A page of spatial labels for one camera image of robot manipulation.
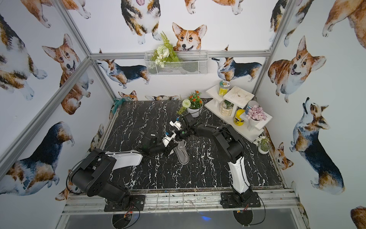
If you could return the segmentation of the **grey canvas sneaker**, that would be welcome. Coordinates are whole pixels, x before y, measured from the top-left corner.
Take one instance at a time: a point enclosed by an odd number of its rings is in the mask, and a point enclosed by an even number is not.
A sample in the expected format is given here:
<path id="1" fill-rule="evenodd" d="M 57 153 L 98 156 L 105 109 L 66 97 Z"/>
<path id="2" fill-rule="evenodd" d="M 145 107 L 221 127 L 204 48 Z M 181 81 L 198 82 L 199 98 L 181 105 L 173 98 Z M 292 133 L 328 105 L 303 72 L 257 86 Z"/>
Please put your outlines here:
<path id="1" fill-rule="evenodd" d="M 182 165 L 188 164 L 190 157 L 186 150 L 186 141 L 182 140 L 177 142 L 177 146 L 173 149 L 175 154 L 177 155 L 178 161 Z"/>

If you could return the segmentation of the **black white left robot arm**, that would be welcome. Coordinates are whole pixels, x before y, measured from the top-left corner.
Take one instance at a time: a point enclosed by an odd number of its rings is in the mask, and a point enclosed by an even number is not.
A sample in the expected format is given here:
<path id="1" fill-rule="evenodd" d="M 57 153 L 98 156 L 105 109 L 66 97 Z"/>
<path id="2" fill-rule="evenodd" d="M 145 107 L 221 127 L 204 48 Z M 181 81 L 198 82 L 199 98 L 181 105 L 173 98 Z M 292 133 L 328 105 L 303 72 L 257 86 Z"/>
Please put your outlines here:
<path id="1" fill-rule="evenodd" d="M 137 167 L 144 157 L 172 151 L 177 146 L 178 141 L 174 138 L 160 140 L 151 135 L 137 149 L 106 152 L 96 148 L 71 169 L 68 180 L 89 197 L 99 196 L 108 203 L 126 205 L 130 193 L 127 188 L 112 182 L 113 172 L 126 167 Z"/>

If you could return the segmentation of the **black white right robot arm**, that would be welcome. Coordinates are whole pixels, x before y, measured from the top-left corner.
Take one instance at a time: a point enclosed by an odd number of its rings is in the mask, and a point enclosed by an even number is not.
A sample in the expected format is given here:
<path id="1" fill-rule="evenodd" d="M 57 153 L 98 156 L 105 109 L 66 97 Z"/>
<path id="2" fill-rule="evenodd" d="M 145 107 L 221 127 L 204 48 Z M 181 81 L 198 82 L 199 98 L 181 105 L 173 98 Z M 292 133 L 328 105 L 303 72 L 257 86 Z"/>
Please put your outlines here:
<path id="1" fill-rule="evenodd" d="M 233 179 L 233 192 L 241 201 L 248 199 L 252 194 L 244 165 L 245 143 L 242 137 L 227 124 L 221 127 L 198 122 L 191 114 L 182 117 L 183 130 L 179 131 L 179 138 L 184 139 L 195 135 L 211 139 L 218 152 L 226 157 Z"/>

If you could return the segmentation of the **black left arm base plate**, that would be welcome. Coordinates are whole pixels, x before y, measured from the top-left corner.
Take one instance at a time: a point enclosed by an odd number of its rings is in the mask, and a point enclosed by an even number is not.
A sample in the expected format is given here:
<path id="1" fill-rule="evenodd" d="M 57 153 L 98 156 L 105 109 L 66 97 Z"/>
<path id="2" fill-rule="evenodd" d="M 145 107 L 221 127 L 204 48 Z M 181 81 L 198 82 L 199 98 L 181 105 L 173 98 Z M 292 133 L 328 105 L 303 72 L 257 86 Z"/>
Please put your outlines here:
<path id="1" fill-rule="evenodd" d="M 124 197 L 122 202 L 107 200 L 104 212 L 142 211 L 144 209 L 145 199 L 145 195 L 129 195 Z"/>

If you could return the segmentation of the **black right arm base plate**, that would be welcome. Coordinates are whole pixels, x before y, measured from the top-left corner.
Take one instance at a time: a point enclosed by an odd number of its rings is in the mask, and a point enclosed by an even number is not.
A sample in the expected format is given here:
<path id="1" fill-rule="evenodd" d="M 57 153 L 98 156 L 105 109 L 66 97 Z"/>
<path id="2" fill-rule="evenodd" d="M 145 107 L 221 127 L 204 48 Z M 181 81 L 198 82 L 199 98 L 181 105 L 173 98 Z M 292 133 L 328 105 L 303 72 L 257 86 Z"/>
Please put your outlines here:
<path id="1" fill-rule="evenodd" d="M 249 194 L 223 192 L 220 194 L 220 197 L 220 204 L 224 209 L 261 207 L 261 200 L 257 192 L 250 192 Z"/>

